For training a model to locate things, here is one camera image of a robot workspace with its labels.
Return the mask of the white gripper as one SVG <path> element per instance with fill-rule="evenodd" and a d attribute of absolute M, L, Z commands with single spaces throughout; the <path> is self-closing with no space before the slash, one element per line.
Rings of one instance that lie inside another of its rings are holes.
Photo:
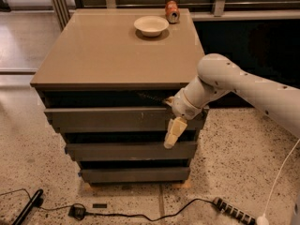
<path fill-rule="evenodd" d="M 186 120 L 192 120 L 203 110 L 203 107 L 197 93 L 187 89 L 181 89 L 174 97 L 165 98 L 163 103 L 172 107 L 172 112 L 176 116 L 169 121 L 164 140 L 164 147 L 171 149 L 186 130 L 188 126 Z"/>

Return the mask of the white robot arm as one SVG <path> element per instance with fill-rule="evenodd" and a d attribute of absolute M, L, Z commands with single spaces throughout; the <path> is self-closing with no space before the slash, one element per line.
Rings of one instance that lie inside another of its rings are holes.
<path fill-rule="evenodd" d="M 233 92 L 300 139 L 300 89 L 245 72 L 218 53 L 204 56 L 196 77 L 165 103 L 172 107 L 164 146 L 174 147 L 188 121 L 211 101 Z"/>

